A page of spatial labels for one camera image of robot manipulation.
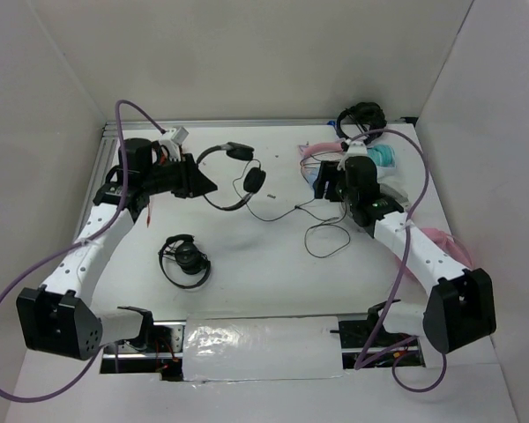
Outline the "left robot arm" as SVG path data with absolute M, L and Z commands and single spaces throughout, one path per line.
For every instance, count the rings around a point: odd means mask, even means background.
M 123 142 L 113 171 L 116 179 L 97 191 L 75 249 L 38 288 L 19 294 L 16 307 L 29 349 L 87 360 L 107 344 L 126 342 L 138 352 L 155 344 L 152 312 L 132 306 L 108 312 L 91 309 L 101 274 L 152 195 L 170 192 L 194 198 L 217 189 L 191 154 L 159 163 L 154 146 L 138 137 Z

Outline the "black wired headphones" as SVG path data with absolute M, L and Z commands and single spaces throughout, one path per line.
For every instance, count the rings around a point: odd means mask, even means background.
M 221 212 L 236 212 L 242 208 L 246 208 L 250 215 L 264 223 L 273 223 L 277 222 L 288 215 L 294 212 L 305 212 L 311 218 L 313 218 L 317 223 L 315 225 L 309 226 L 303 236 L 303 247 L 306 252 L 316 258 L 316 259 L 325 259 L 335 254 L 339 253 L 351 243 L 352 237 L 350 232 L 342 227 L 340 223 L 347 216 L 347 211 L 344 209 L 342 214 L 338 217 L 330 217 L 328 219 L 321 219 L 317 215 L 313 214 L 310 210 L 307 209 L 308 205 L 311 205 L 316 201 L 315 198 L 312 198 L 303 203 L 295 204 L 291 210 L 284 212 L 283 214 L 275 218 L 262 218 L 252 211 L 250 208 L 250 200 L 264 187 L 267 173 L 263 169 L 262 162 L 255 157 L 255 149 L 252 146 L 244 145 L 240 143 L 228 142 L 221 145 L 215 145 L 203 150 L 199 156 L 196 158 L 196 164 L 198 166 L 202 165 L 205 159 L 218 152 L 224 152 L 227 157 L 232 160 L 239 160 L 245 162 L 242 174 L 240 177 L 232 180 L 232 187 L 235 191 L 235 194 L 238 197 L 238 200 L 231 205 L 220 205 L 213 202 L 207 194 L 203 195 L 203 199 L 215 210 Z M 339 247 L 335 248 L 333 251 L 328 252 L 327 254 L 316 254 L 309 247 L 309 236 L 312 232 L 321 229 L 334 228 L 340 230 L 345 236 L 345 242 Z

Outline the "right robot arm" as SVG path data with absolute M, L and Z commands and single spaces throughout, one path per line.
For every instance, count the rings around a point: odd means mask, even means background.
M 376 165 L 369 157 L 351 157 L 344 164 L 322 163 L 314 194 L 343 203 L 359 227 L 401 257 L 428 296 L 422 306 L 403 301 L 383 306 L 367 325 L 371 342 L 388 345 L 403 333 L 426 338 L 438 352 L 447 354 L 495 332 L 490 276 L 483 269 L 469 269 L 431 241 L 404 207 L 382 192 Z

